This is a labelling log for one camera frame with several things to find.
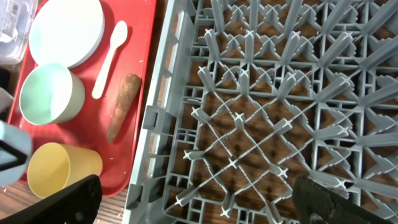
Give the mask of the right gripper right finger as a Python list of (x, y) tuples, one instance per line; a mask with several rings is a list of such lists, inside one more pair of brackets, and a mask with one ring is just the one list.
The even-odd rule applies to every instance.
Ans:
[(295, 181), (292, 198), (301, 224), (388, 223), (306, 177)]

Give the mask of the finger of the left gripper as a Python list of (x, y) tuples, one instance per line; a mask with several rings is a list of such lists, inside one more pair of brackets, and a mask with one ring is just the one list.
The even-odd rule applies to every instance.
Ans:
[(1, 141), (1, 171), (23, 165), (27, 154)]

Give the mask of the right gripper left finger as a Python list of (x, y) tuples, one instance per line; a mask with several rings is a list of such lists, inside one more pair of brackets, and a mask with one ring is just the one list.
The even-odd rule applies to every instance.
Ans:
[(89, 175), (1, 220), (1, 224), (92, 224), (103, 193), (100, 178)]

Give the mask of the yellow cup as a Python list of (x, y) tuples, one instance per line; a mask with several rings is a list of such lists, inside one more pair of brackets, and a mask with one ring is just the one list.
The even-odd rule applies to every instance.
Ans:
[(27, 168), (31, 191), (46, 198), (89, 175), (100, 175), (101, 156), (94, 150), (49, 142), (32, 155)]

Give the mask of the green bowl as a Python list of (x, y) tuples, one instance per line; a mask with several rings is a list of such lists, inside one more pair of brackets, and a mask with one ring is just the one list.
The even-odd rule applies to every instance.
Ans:
[(58, 63), (34, 68), (19, 96), (24, 119), (36, 126), (67, 122), (81, 111), (84, 102), (83, 82)]

